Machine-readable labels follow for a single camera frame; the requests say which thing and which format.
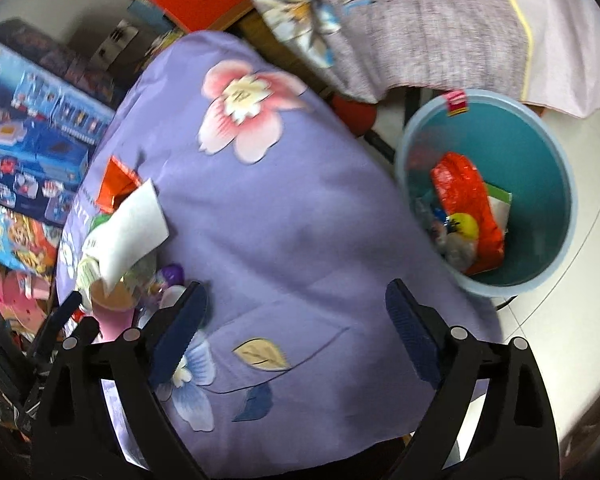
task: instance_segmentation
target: yellow stripe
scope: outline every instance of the yellow stripe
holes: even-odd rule
[[[531,58],[533,56],[533,52],[534,52],[534,35],[531,32],[531,27],[529,27],[529,24],[526,21],[525,15],[522,12],[522,9],[520,9],[520,6],[518,5],[518,2],[516,0],[509,0],[511,2],[511,7],[513,7],[513,10],[516,11],[516,14],[518,15],[518,19],[520,20],[520,23],[522,24],[522,28],[525,29],[525,34],[526,34],[526,42],[527,42],[527,49],[526,49],[526,66],[525,66],[525,82],[522,86],[522,94],[520,95],[520,100],[524,101],[526,100],[526,94],[528,93],[529,90],[529,78],[531,76]]]

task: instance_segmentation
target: red plastic bag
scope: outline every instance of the red plastic bag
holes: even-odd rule
[[[468,213],[480,227],[476,261],[465,274],[499,267],[504,259],[504,233],[493,219],[487,189],[476,167],[464,155],[449,152],[430,175],[446,214]]]

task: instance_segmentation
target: blue leaf print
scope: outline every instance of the blue leaf print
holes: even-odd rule
[[[242,413],[234,418],[234,422],[244,420],[259,420],[269,413],[273,406],[273,397],[269,383],[258,384],[247,392]]]

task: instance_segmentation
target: black cable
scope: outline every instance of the black cable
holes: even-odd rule
[[[517,296],[511,296],[507,301],[503,301],[501,304],[497,305],[496,311],[501,310],[503,308],[505,308],[509,303],[511,303],[513,300],[515,300],[517,298]]]

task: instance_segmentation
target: trash can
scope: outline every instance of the trash can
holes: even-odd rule
[[[560,265],[575,229],[575,183],[560,144],[535,113],[495,92],[466,95],[466,112],[450,115],[440,96],[411,118],[395,171],[412,211],[416,198],[432,193],[429,172],[447,152],[467,156],[485,182],[512,193],[502,266],[469,277],[447,265],[464,290],[506,298],[533,290]]]

